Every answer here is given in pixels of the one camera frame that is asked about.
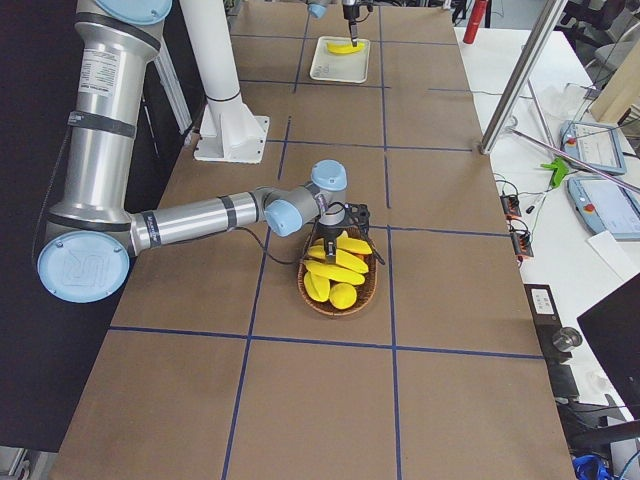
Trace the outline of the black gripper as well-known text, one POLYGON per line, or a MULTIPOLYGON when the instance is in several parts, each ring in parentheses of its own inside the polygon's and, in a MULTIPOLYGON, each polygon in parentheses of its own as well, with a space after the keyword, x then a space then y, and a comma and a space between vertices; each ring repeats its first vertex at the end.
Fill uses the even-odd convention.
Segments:
POLYGON ((325 260, 328 264, 335 264, 337 260, 337 238, 345 229, 345 222, 341 221, 332 225, 319 223, 318 237, 324 245, 325 260))
POLYGON ((358 45, 358 30, 357 20, 360 16, 360 1, 359 0, 342 0, 342 9, 344 19, 348 21, 349 34, 351 39, 351 45, 358 45))

